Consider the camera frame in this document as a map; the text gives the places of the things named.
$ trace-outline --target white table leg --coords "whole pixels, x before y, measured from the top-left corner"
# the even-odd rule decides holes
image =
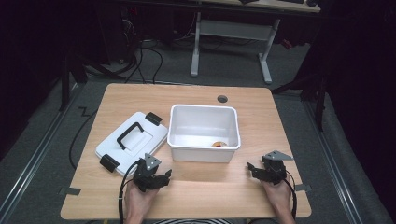
[[[264,53],[259,54],[260,65],[262,66],[262,75],[264,76],[264,82],[267,84],[272,83],[271,74],[268,70],[267,57],[270,52],[271,46],[274,42],[274,38],[276,35],[277,27],[279,26],[280,20],[275,20],[274,25],[272,26],[269,38],[267,40],[267,45],[265,46]]]
[[[191,76],[198,76],[198,67],[199,67],[199,36],[201,33],[201,12],[197,12],[197,22],[195,28],[195,46],[194,52],[192,53],[192,62],[191,62]]]

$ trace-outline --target white storage container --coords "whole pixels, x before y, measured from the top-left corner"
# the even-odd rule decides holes
[[[241,146],[236,110],[228,106],[174,105],[167,142],[175,161],[229,162]],[[222,147],[214,147],[216,143],[222,143]]]

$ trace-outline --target human hand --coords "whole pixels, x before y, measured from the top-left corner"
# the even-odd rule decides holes
[[[274,185],[272,182],[260,181],[267,193],[268,201],[272,205],[281,224],[295,223],[290,211],[291,190],[285,181]]]
[[[160,189],[149,189],[146,192],[142,192],[134,181],[128,182],[125,193],[127,224],[142,223],[158,191]]]

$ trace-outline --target desk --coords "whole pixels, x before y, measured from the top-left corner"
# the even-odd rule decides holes
[[[218,96],[228,97],[219,103]],[[172,169],[169,186],[160,190],[147,218],[274,217],[259,180],[251,177],[247,162],[262,167],[261,155],[273,150],[291,155],[288,139],[271,92],[264,88],[110,84],[92,125],[71,188],[61,211],[65,219],[118,218],[122,177],[99,163],[96,147],[136,111],[153,112],[169,127],[171,106],[227,105],[238,114],[241,147],[229,163],[173,161],[164,143],[154,154],[162,160],[157,174]],[[296,184],[296,163],[285,161]],[[297,192],[297,217],[311,208],[304,191]]]
[[[231,4],[236,6],[242,5],[238,0],[200,0],[199,4],[202,4],[202,1],[207,3]],[[320,8],[318,6],[310,7],[306,4],[306,2],[303,4],[295,4],[276,0],[259,0],[257,2],[248,3],[247,5],[244,5],[244,7],[268,7],[281,10],[316,13],[320,12]],[[201,20],[201,13],[197,13],[195,26],[195,46],[192,54],[191,75],[193,77],[198,76],[200,35],[218,35],[233,38],[246,38],[265,41],[263,52],[258,56],[260,66],[262,68],[264,82],[271,84],[272,79],[268,69],[267,57],[273,44],[279,23],[280,19],[275,19],[274,24],[272,25],[254,25],[227,21]]]
[[[252,2],[248,3],[246,5],[242,5],[239,0],[201,0],[202,4],[198,4],[199,0],[111,0],[111,1],[106,1],[108,3],[112,4],[119,4],[119,5],[130,5],[134,7],[142,7],[142,8],[167,8],[167,9],[174,9],[174,10],[183,10],[183,11],[193,11],[193,12],[204,12],[204,13],[222,13],[222,14],[229,14],[229,15],[235,15],[238,17],[244,17],[244,16],[254,16],[257,18],[257,20],[260,20],[263,17],[270,17],[275,20],[274,25],[276,26],[276,20],[283,20],[283,19],[289,19],[289,20],[295,20],[299,19],[301,22],[304,21],[332,21],[332,20],[338,20],[336,18],[331,18],[328,16],[325,16],[321,13],[319,6],[315,7],[309,7],[306,4],[306,0],[304,0],[303,4],[295,4],[295,3],[290,3],[290,2],[283,2],[283,1],[278,1],[278,0],[259,0],[257,2]],[[276,31],[271,29],[274,27],[272,25],[270,27],[270,36],[275,36]],[[265,47],[264,53],[260,54],[260,63],[262,67],[262,72],[263,74],[269,74],[269,70],[266,64],[266,57],[268,55],[268,52],[271,47],[271,42],[272,40],[269,39],[267,46]],[[192,54],[192,61],[196,60],[194,58],[197,58],[198,50],[194,50]],[[317,53],[315,52],[314,58],[318,58],[318,54],[322,53]],[[305,70],[303,71],[302,69],[299,70],[299,74],[305,75],[310,75],[310,73],[307,70],[310,69],[310,66],[308,68],[305,67]],[[309,78],[302,78],[302,81],[297,80],[295,83],[292,82],[290,84],[284,85],[282,87],[279,87],[275,90],[273,90],[273,93],[280,93],[282,91],[285,91],[291,87],[298,86],[301,82],[305,83],[307,80],[310,80],[311,77],[317,77],[315,74],[317,72],[313,72],[313,76],[309,76]],[[194,65],[194,63],[191,64],[191,74],[193,76],[196,76],[197,74],[197,65]],[[267,83],[271,83],[272,79],[270,76],[266,78],[264,76],[264,80]],[[319,101],[318,101],[318,106],[317,106],[317,112],[316,112],[316,119],[317,119],[317,124],[319,128],[321,129],[321,116],[322,116],[322,110],[323,110],[323,98],[324,98],[324,92],[325,92],[325,85],[320,85],[314,83],[315,88],[319,89]],[[315,93],[316,91],[312,91],[314,94],[308,93],[310,96],[316,96]]]

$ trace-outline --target black cable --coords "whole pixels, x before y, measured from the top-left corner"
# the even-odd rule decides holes
[[[88,121],[93,117],[93,115],[95,115],[97,112],[98,112],[97,109],[96,109],[95,111],[93,111],[93,112],[90,114],[90,116],[84,121],[84,123],[82,123],[82,125],[79,127],[79,129],[78,129],[76,135],[74,136],[72,143],[70,144],[70,148],[69,148],[69,161],[70,161],[70,164],[72,165],[72,167],[73,167],[74,170],[77,169],[77,166],[73,163],[73,160],[72,160],[72,149],[73,149],[73,146],[74,146],[74,144],[75,144],[75,142],[76,142],[76,140],[77,140],[77,138],[78,138],[78,136],[79,136],[79,133],[82,131],[82,129],[84,128],[84,126],[87,124],[87,122],[88,122]]]
[[[115,79],[122,79],[122,77],[119,76],[119,74],[116,74],[114,72],[111,72],[110,70],[106,69],[105,67],[103,67],[101,64],[98,64],[80,54],[74,54],[74,56],[76,58],[78,58],[82,64],[88,64],[90,65],[92,68],[94,68],[95,70],[101,72],[102,74],[111,77],[111,78],[115,78]]]
[[[193,37],[193,35],[192,35],[192,36],[189,36],[189,37],[186,37],[186,38],[184,38],[184,39],[181,39],[181,40],[174,41],[174,42],[172,42],[172,43],[173,43],[173,44],[176,44],[176,45],[178,45],[178,46],[181,46],[181,47],[189,47],[189,46],[191,46],[191,45],[194,44],[194,40],[189,41],[189,38],[191,38],[191,37]],[[180,44],[180,43],[177,43],[177,42],[181,42],[181,41],[188,42],[188,44]]]
[[[236,41],[231,41],[231,40],[228,40],[228,39],[229,38],[223,37],[220,41],[222,41],[222,42],[224,42],[226,44],[237,45],[237,46],[245,46],[245,45],[254,44],[254,43],[258,42],[258,40],[254,40],[254,39],[240,39],[240,40],[244,40],[246,42],[238,43]]]
[[[118,70],[118,71],[114,71],[114,72],[111,72],[111,73],[113,73],[113,74],[115,74],[115,75],[119,75],[119,74],[121,74],[121,73],[124,73],[124,72],[127,72],[128,70],[131,70],[132,68],[134,67],[134,61],[130,61],[130,62],[128,62],[128,64],[125,66],[125,67],[123,67],[123,68],[121,68],[120,70]],[[85,69],[85,71],[87,72],[87,73],[89,73],[89,74],[91,74],[91,75],[94,75],[94,76],[102,76],[102,75],[104,75],[104,73],[101,73],[101,72],[94,72],[94,71],[92,71],[90,68],[88,68],[88,67],[84,67],[84,69]]]
[[[220,41],[218,38],[215,38],[215,37],[211,37],[211,38],[208,38],[208,39],[214,39],[215,41],[212,41],[212,42],[218,42],[219,44],[217,46],[215,46],[214,48],[206,48],[206,47],[203,46],[204,43],[202,43],[202,41],[200,41],[199,47],[202,48],[202,49],[213,50],[213,49],[218,49],[219,47],[221,47],[224,44],[222,41]]]
[[[122,210],[122,197],[123,197],[123,189],[125,185],[129,182],[125,183],[126,177],[128,176],[129,172],[136,166],[138,161],[135,161],[132,163],[132,165],[128,168],[128,170],[125,172],[125,175],[122,179],[121,185],[120,185],[120,194],[119,194],[119,215],[120,215],[120,224],[123,224],[123,210]]]
[[[152,46],[149,46],[149,47],[144,47],[144,49],[153,49],[153,48],[155,48],[155,47],[158,46],[158,40],[156,40],[156,39],[146,39],[146,40],[143,40],[143,43],[145,43],[145,42],[152,42],[152,41],[155,41],[155,44],[152,45]]]
[[[191,36],[195,36],[195,35],[190,35],[189,36],[189,34],[192,31],[192,27],[194,27],[196,17],[197,17],[197,12],[194,13],[194,17],[192,18],[192,22],[191,22],[191,26],[190,26],[189,31],[187,31],[187,33],[185,35],[183,35],[181,38],[174,39],[174,41],[178,41],[178,40],[182,40],[182,39],[185,39],[185,38],[190,38]]]
[[[280,174],[278,174],[276,172],[276,170],[274,170],[273,167],[270,167],[270,168],[274,171],[275,174],[277,174],[279,177],[281,177],[283,181],[285,181],[285,183],[289,186],[289,188],[291,190],[291,195],[292,195],[292,198],[293,198],[293,208],[291,209],[291,215],[293,216],[293,219],[295,220],[296,219],[296,213],[297,213],[297,195],[296,195],[296,191],[295,191],[294,178],[288,171],[286,171],[290,175],[290,178],[293,180],[293,186],[294,187],[292,187],[291,184],[289,183],[289,181],[286,178],[283,178]]]
[[[147,50],[151,50],[151,51],[157,53],[158,56],[160,56],[160,58],[161,58],[160,65],[158,66],[157,70],[155,71],[154,75],[152,76],[152,84],[155,84],[155,77],[157,76],[157,73],[158,73],[158,71],[160,70],[160,68],[163,66],[163,56],[161,55],[160,52],[158,52],[158,51],[155,50],[155,49],[147,49]]]
[[[143,60],[143,49],[142,49],[142,47],[140,46],[140,60],[139,60],[139,64],[136,66],[136,68],[135,68],[134,71],[131,73],[131,75],[129,75],[129,76],[125,79],[124,83],[127,83],[127,82],[129,81],[129,79],[134,75],[134,72],[136,72],[136,70],[140,67],[140,64],[142,64],[142,60]]]
[[[145,80],[145,77],[144,77],[143,74],[142,74],[142,70],[140,69],[140,67],[137,68],[137,70],[139,71],[139,74],[140,74],[140,76],[142,77],[142,82],[143,82],[143,84],[146,84],[147,82],[146,82],[146,80]]]

